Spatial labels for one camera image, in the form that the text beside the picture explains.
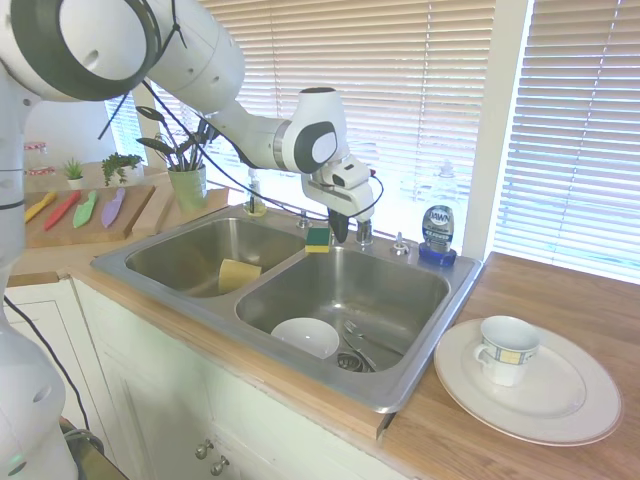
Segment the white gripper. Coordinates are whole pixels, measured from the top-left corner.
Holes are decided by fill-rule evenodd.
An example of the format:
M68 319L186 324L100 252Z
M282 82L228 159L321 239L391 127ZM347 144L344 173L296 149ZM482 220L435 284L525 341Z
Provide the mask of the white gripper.
M348 217L366 221L373 215L370 178L370 169L321 169L304 176L304 194L329 209L328 224L340 244L348 236Z

